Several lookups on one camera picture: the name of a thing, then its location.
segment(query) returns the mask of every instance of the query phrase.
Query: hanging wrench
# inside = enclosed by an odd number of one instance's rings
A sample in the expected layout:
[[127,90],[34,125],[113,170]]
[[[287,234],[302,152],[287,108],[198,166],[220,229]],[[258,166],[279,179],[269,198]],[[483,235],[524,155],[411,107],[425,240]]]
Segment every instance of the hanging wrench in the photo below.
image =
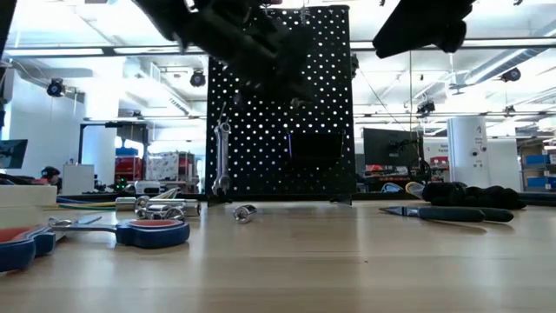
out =
[[228,135],[231,128],[228,123],[219,123],[215,127],[217,145],[216,179],[212,185],[212,192],[219,195],[219,190],[224,194],[229,189],[230,179],[228,174]]

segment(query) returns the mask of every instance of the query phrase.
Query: white box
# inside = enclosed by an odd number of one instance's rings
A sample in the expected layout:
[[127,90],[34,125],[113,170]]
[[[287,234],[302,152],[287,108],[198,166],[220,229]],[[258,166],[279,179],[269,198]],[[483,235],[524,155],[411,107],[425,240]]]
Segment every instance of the white box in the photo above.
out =
[[0,185],[0,208],[56,204],[56,186]]
[[56,204],[56,186],[0,185],[0,229],[43,223],[42,206]]
[[62,176],[62,195],[77,196],[95,191],[95,166],[65,164]]

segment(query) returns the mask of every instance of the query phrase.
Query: table surface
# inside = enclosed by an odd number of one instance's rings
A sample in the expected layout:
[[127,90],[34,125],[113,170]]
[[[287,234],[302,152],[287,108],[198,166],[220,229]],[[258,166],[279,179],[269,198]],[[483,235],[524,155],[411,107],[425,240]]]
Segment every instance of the table surface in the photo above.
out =
[[1,311],[555,311],[554,209],[450,224],[378,211],[391,204],[262,203],[249,224],[231,216],[237,203],[215,207],[189,222],[186,244],[163,250],[72,234],[0,276]]

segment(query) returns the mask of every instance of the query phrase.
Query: black knife handle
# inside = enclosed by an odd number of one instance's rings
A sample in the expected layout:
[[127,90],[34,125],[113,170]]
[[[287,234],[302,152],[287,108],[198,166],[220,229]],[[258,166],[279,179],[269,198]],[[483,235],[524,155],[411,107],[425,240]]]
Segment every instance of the black knife handle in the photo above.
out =
[[438,221],[477,223],[485,220],[485,213],[477,209],[420,208],[419,217]]
[[485,213],[485,221],[507,223],[513,220],[513,213],[504,209],[477,208]]

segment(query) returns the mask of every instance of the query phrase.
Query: computer screen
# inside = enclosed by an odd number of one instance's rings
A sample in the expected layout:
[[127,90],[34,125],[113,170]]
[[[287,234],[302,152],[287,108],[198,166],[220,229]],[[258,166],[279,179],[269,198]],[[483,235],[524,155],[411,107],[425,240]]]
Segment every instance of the computer screen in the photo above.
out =
[[410,166],[423,155],[422,135],[416,131],[363,130],[366,165]]
[[27,139],[0,141],[0,169],[21,169],[27,150],[27,142]]

